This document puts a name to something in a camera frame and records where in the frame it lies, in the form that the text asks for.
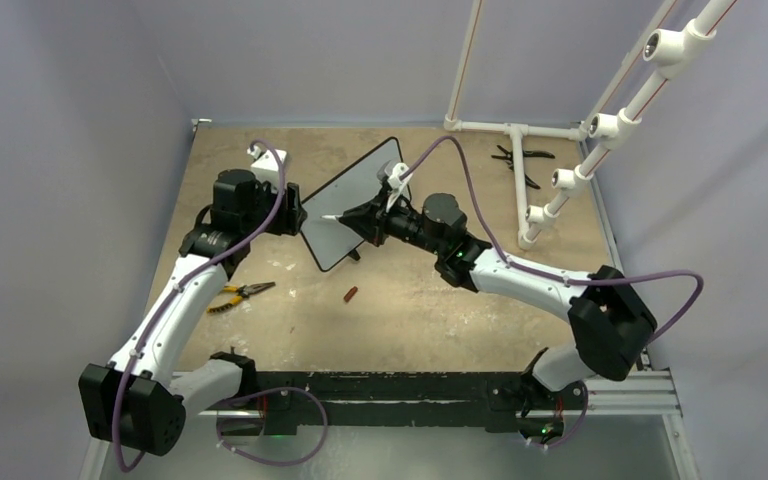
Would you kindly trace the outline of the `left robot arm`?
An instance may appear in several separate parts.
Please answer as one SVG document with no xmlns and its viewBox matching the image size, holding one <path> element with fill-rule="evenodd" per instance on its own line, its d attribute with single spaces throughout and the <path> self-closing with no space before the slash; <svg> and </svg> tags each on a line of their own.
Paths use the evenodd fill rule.
<svg viewBox="0 0 768 480">
<path fill-rule="evenodd" d="M 245 169 L 218 175 L 211 203 L 184 236 L 170 279 L 138 329 L 106 364 L 88 364 L 79 377 L 91 437 L 163 456 L 188 418 L 225 401 L 235 409 L 255 402 L 255 363 L 244 355 L 217 352 L 188 374 L 173 372 L 252 240 L 296 235 L 306 217 L 295 183 Z"/>
</svg>

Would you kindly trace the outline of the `red marker cap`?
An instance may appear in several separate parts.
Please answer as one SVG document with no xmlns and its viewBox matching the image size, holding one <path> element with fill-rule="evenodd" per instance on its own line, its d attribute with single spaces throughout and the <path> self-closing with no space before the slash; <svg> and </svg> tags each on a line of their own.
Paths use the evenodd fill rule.
<svg viewBox="0 0 768 480">
<path fill-rule="evenodd" d="M 350 288 L 350 289 L 349 289 L 349 290 L 346 292 L 346 294 L 344 295 L 344 297 L 343 297 L 343 301 L 344 301 L 345 303 L 349 303 L 349 302 L 350 302 L 350 301 L 353 299 L 353 297 L 354 297 L 354 296 L 357 294 L 357 292 L 358 292 L 358 287 L 357 287 L 357 286 L 353 286 L 353 287 L 351 287 L 351 288 Z"/>
</svg>

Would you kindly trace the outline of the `small black-framed whiteboard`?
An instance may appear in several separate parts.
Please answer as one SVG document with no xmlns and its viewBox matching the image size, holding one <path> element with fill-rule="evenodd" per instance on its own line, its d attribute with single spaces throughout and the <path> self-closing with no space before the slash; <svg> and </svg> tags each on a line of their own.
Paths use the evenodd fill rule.
<svg viewBox="0 0 768 480">
<path fill-rule="evenodd" d="M 326 217 L 371 200 L 381 189 L 381 168 L 402 160 L 399 140 L 391 136 L 302 201 L 307 218 L 301 236 L 320 271 L 328 272 L 349 257 L 358 259 L 356 249 L 364 243 L 351 229 Z"/>
</svg>

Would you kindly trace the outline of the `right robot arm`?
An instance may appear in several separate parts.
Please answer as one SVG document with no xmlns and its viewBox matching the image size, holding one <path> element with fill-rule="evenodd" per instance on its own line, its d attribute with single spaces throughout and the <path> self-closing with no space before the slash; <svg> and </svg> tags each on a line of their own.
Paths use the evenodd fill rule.
<svg viewBox="0 0 768 480">
<path fill-rule="evenodd" d="M 381 194 L 336 220 L 372 245 L 395 238 L 435 255 L 435 270 L 453 287 L 511 298 L 566 321 L 572 342 L 538 354 L 521 381 L 533 406 L 591 377 L 625 380 L 655 332 L 654 316 L 619 270 L 563 271 L 497 252 L 468 231 L 451 194 L 432 194 L 421 209 L 405 199 L 389 206 Z"/>
</svg>

